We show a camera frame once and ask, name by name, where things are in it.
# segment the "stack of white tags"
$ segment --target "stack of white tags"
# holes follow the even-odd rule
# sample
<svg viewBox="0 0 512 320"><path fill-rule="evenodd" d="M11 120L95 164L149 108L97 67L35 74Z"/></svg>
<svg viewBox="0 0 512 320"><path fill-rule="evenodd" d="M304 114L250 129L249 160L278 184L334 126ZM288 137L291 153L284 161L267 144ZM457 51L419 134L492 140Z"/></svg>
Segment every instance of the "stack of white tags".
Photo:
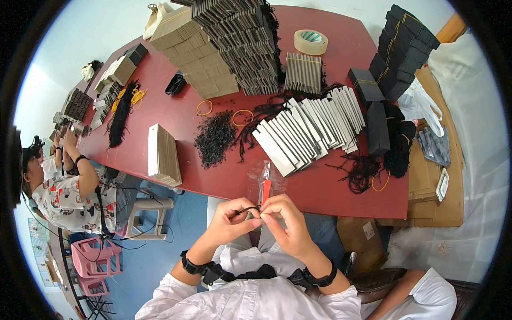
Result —
<svg viewBox="0 0 512 320"><path fill-rule="evenodd" d="M357 150L356 136L365 122L352 88L334 88L321 100L292 98L285 107L252 132L283 177L307 168L329 149Z"/></svg>

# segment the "wrist strap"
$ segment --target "wrist strap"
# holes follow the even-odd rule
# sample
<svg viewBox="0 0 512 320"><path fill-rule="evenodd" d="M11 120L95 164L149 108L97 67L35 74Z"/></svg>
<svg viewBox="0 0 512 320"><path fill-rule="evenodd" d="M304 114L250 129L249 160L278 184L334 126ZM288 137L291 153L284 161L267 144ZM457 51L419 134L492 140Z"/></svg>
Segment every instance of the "wrist strap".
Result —
<svg viewBox="0 0 512 320"><path fill-rule="evenodd" d="M185 269L185 271L187 271L190 274L198 274L199 273L200 275L205 275L208 268L215 264L214 262L210 261L206 264L197 266L197 265L193 264L192 262L190 262L189 259L187 259L187 257L186 257L187 252L188 252L188 250L182 251L180 254L180 257L182 257L181 263L183 264L183 269Z"/></svg>
<svg viewBox="0 0 512 320"><path fill-rule="evenodd" d="M329 260L331 261L331 264L332 264L331 274L327 275L327 276L323 276L320 279L317 279L317 278L313 277L311 272L309 272L308 268L304 269L304 276L306 277L307 281L310 284L314 284L314 285L317 285L319 287L327 287L327 286L330 286L332 284L332 282L334 281L334 278L336 277L338 269L334 265L334 261L332 261L331 259L329 259Z"/></svg>
<svg viewBox="0 0 512 320"><path fill-rule="evenodd" d="M78 164L78 162L79 162L80 160L82 160L82 159L87 159L87 157L86 157L86 156L84 156L84 155L79 155L79 156L78 156L78 158L76 158L76 160L75 160L75 164Z"/></svg>

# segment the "packing tape roll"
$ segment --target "packing tape roll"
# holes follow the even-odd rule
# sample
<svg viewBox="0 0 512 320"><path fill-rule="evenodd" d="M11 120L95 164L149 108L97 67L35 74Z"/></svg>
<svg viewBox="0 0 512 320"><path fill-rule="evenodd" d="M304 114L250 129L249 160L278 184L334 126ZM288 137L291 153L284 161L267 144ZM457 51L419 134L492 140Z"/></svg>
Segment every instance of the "packing tape roll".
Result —
<svg viewBox="0 0 512 320"><path fill-rule="evenodd" d="M318 56L327 50L329 40L327 37L314 30L298 30L295 32L293 45L302 53Z"/></svg>

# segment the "pink plastic stool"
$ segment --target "pink plastic stool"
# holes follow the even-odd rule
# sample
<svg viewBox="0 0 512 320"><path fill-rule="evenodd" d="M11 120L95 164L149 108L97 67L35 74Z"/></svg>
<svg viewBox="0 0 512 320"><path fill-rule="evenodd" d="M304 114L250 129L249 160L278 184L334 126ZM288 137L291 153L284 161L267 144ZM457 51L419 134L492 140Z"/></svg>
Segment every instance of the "pink plastic stool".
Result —
<svg viewBox="0 0 512 320"><path fill-rule="evenodd" d="M85 293L86 296L100 296L100 295L106 295L110 294L109 290L106 287L105 284L105 278L82 278L80 276L77 277L78 284L80 288L82 288L82 291ZM93 293L91 292L92 289L99 289L102 292L99 293Z"/></svg>
<svg viewBox="0 0 512 320"><path fill-rule="evenodd" d="M82 278L98 278L122 273L119 269L119 254L121 248L112 241L105 240L102 248L99 237L84 239L71 244L71 256L76 272ZM113 269L110 259L115 257Z"/></svg>

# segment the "hand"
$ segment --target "hand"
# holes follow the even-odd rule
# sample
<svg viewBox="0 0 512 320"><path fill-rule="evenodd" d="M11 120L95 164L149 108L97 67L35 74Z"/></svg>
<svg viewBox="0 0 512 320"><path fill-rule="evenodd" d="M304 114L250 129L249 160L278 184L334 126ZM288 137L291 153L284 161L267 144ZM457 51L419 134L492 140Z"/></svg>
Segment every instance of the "hand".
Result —
<svg viewBox="0 0 512 320"><path fill-rule="evenodd" d="M56 148L60 147L59 142L60 142L60 132L57 131L57 132L55 132L55 137L53 138L53 146Z"/></svg>
<svg viewBox="0 0 512 320"><path fill-rule="evenodd" d="M204 233L205 238L208 239L209 243L218 247L261 226L263 224L261 219L245 220L248 214L247 211L236 215L238 210L254 206L246 198L234 199L219 204L208 229ZM259 216L256 209L251 210L253 215Z"/></svg>
<svg viewBox="0 0 512 320"><path fill-rule="evenodd" d="M73 161L73 159L71 159L71 157L68 154L68 152L66 151L66 149L64 149L64 151L62 152L62 159L64 160L64 162L72 162Z"/></svg>
<svg viewBox="0 0 512 320"><path fill-rule="evenodd" d="M291 202L287 195L268 198L261 207L261 219L265 222L283 251L302 262L308 255L318 250L311 240L304 215ZM283 218L284 230L276 218Z"/></svg>
<svg viewBox="0 0 512 320"><path fill-rule="evenodd" d="M73 149L76 148L76 136L71 130L66 131L66 135L64 136L64 149Z"/></svg>

